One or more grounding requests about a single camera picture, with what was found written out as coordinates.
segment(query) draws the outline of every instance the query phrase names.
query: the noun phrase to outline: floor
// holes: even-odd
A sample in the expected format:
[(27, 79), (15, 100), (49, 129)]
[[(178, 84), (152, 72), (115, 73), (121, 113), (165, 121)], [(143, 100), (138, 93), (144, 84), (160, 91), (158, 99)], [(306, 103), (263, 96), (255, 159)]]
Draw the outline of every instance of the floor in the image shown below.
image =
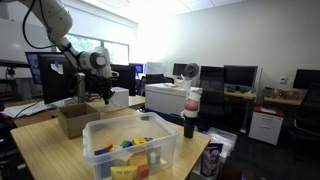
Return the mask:
[[(282, 128), (278, 145), (270, 145), (251, 138), (248, 134), (239, 132), (241, 126), (240, 119), (237, 119), (240, 112), (233, 112), (227, 117), (231, 119), (231, 126), (226, 130), (237, 134), (238, 139), (231, 156), (226, 164), (237, 167), (243, 171), (254, 174), (255, 180), (319, 180), (320, 179), (320, 154), (306, 154), (307, 161), (297, 161), (293, 159), (293, 153), (305, 147), (304, 144), (297, 144), (292, 141), (292, 137), (287, 133), (287, 128)], [(11, 140), (6, 149), (14, 149), (15, 144)], [(23, 164), (23, 158), (19, 153), (10, 155), (3, 160), (10, 161), (10, 179), (32, 179), (28, 168), (18, 170), (17, 166)]]
[[(310, 146), (294, 141), (288, 133), (289, 129), (291, 128), (282, 127), (278, 144), (275, 146), (251, 139), (248, 132), (240, 133), (234, 126), (227, 127), (227, 130), (237, 134), (238, 138), (226, 163), (253, 172), (255, 180), (319, 180), (320, 142), (312, 143)], [(307, 149), (308, 153), (298, 156), (302, 159), (293, 158), (295, 152), (306, 150), (309, 146), (312, 148)]]

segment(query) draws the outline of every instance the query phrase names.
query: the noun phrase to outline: blue block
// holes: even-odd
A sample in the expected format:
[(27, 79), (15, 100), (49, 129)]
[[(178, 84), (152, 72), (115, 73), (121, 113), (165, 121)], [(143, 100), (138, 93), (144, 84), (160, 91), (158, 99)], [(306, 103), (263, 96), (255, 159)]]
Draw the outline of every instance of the blue block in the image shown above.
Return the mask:
[(113, 161), (108, 161), (108, 162), (105, 162), (105, 163), (101, 164), (101, 178), (102, 179), (111, 176), (110, 168), (112, 166), (114, 166), (113, 165)]
[(123, 148), (126, 148), (126, 147), (130, 147), (132, 146), (132, 143), (130, 141), (127, 141), (124, 145), (123, 145)]
[(97, 155), (100, 155), (100, 154), (105, 154), (105, 153), (108, 153), (109, 152), (109, 149), (100, 149), (100, 150), (97, 150), (94, 152), (94, 155), (97, 156)]

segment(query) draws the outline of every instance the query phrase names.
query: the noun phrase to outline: clear plastic bin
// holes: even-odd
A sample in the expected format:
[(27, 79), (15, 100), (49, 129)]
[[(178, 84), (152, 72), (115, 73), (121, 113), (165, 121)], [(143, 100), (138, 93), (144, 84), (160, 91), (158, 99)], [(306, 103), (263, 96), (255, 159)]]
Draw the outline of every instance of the clear plastic bin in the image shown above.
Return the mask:
[(210, 143), (223, 144), (220, 161), (224, 163), (234, 149), (237, 135), (213, 127), (208, 130), (208, 135), (211, 137)]
[[(155, 113), (145, 113), (89, 122), (83, 130), (83, 158), (93, 166), (94, 179), (111, 179), (111, 167), (128, 166), (137, 154), (155, 152), (158, 160), (150, 161), (149, 175), (172, 165), (179, 131)], [(151, 137), (153, 140), (101, 155), (94, 152), (108, 144), (120, 145), (124, 140)]]

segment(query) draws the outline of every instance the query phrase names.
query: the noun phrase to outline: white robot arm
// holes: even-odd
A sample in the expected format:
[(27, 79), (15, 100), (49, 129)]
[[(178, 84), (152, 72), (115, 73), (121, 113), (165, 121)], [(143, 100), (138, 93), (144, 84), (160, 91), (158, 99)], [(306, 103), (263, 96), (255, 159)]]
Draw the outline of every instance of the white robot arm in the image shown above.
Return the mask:
[[(0, 2), (12, 1), (14, 0), (0, 0)], [(103, 98), (108, 100), (113, 95), (110, 78), (113, 77), (113, 74), (118, 76), (116, 72), (111, 71), (108, 50), (96, 47), (92, 52), (78, 52), (72, 47), (65, 37), (72, 27), (72, 18), (60, 0), (21, 0), (19, 2), (28, 7), (41, 21), (46, 28), (49, 40), (59, 48), (75, 68), (96, 70), (97, 76), (99, 76), (98, 81), (100, 81), (98, 84), (108, 84), (102, 92)]]

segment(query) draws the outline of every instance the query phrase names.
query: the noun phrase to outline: black monitor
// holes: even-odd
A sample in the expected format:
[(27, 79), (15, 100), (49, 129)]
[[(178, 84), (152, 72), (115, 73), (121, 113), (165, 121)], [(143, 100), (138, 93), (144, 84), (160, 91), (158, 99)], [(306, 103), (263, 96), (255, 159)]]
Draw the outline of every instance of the black monitor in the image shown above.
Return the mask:
[(129, 66), (134, 66), (134, 67), (136, 67), (137, 73), (143, 73), (143, 64), (129, 63)]
[(75, 69), (63, 54), (39, 54), (38, 61), (45, 104), (74, 96), (70, 89)]
[(312, 83), (320, 84), (320, 70), (297, 70), (293, 88), (307, 90)]
[(236, 90), (240, 87), (252, 90), (258, 66), (224, 66), (224, 83), (226, 87)]
[(40, 71), (39, 71), (39, 54), (62, 54), (60, 52), (26, 52), (27, 61), (30, 65), (30, 71), (34, 84), (41, 84)]
[(136, 68), (135, 66), (111, 64), (112, 71), (119, 73), (119, 77), (112, 81), (112, 87), (122, 87), (129, 90), (129, 96), (135, 96)]
[(187, 64), (174, 63), (172, 75), (180, 76), (181, 74), (183, 74), (183, 71), (184, 71), (184, 68), (186, 67), (186, 65)]
[(223, 67), (201, 66), (200, 80), (211, 80), (212, 78), (224, 78)]

